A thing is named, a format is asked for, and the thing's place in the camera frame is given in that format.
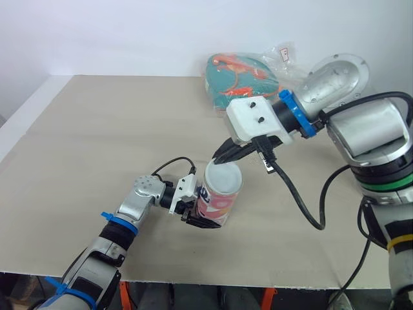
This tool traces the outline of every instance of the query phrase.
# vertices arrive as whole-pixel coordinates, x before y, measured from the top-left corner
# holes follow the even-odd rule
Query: can
[[[204,179],[197,200],[197,213],[221,226],[243,184],[241,170],[236,163],[215,165],[210,161],[205,168]]]

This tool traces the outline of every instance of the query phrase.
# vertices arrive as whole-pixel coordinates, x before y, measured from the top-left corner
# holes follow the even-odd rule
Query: blue zip tie
[[[114,216],[112,213],[107,213],[107,212],[102,212],[101,216],[106,218],[109,222],[118,223],[119,225],[126,227],[127,229],[132,231],[135,234],[135,236],[137,235],[137,228],[133,226],[131,223],[129,223],[128,221],[125,221],[121,218]]]
[[[303,111],[298,107],[296,101],[292,97],[292,94],[289,90],[284,89],[279,94],[278,97],[282,100],[283,103],[287,105],[287,107],[291,110],[295,118],[297,119],[298,123],[303,127],[305,133],[308,137],[314,137],[317,132],[314,130],[311,123],[305,117]]]
[[[80,299],[84,300],[88,303],[88,305],[92,308],[92,310],[96,310],[96,302],[95,300],[89,295],[84,292],[78,291],[77,289],[68,289],[67,284],[59,283],[58,281],[54,280],[53,278],[47,276],[46,281],[56,287],[56,295],[61,296],[64,294],[74,295],[79,297]]]

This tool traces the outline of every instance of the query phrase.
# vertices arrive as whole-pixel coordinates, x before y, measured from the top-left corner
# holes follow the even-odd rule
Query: white lid
[[[236,163],[215,165],[211,160],[205,168],[205,181],[214,192],[231,195],[241,189],[243,177]]]

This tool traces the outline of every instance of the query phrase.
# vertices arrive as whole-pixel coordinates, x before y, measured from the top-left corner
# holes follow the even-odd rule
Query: beige table surface
[[[97,236],[137,176],[176,156],[201,178],[228,137],[196,77],[73,77],[0,163],[0,270],[61,276]],[[323,182],[344,164],[324,133],[277,149],[279,164],[318,217]],[[121,268],[125,280],[338,287],[357,265],[361,199],[349,172],[327,196],[327,228],[304,219],[257,155],[239,161],[243,189],[222,229],[202,230],[153,207]],[[177,163],[166,179],[187,172]],[[375,246],[352,287],[389,287]]]

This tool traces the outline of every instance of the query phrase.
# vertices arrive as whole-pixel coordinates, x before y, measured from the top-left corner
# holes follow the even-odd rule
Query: yellow stripe
[[[413,241],[413,234],[404,234],[403,236],[398,236],[397,238],[392,239],[387,243],[387,250],[390,252],[393,246],[405,241]]]

